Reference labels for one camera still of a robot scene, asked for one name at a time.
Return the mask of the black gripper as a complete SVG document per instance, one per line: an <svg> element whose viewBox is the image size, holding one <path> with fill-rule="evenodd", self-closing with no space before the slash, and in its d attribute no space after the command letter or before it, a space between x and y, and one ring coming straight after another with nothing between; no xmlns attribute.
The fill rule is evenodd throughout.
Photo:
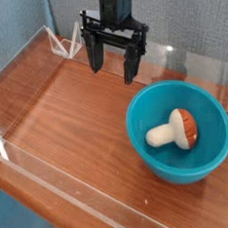
<svg viewBox="0 0 228 228"><path fill-rule="evenodd" d="M109 22L100 17L100 11L82 10L82 37L85 38L89 64L93 72L103 66L103 45L126 49L124 61L125 84L129 85L137 74L140 55L146 53L148 26L131 15L122 22Z"/></svg>

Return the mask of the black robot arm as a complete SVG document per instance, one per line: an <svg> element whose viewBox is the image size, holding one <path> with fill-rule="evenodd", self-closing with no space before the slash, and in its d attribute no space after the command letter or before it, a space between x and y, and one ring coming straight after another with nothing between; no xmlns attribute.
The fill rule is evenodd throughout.
<svg viewBox="0 0 228 228"><path fill-rule="evenodd" d="M82 37L93 72L103 66L103 46L125 51L125 84L137 76L140 58L146 54L148 25L132 17L132 0L99 0L99 11L81 10Z"/></svg>

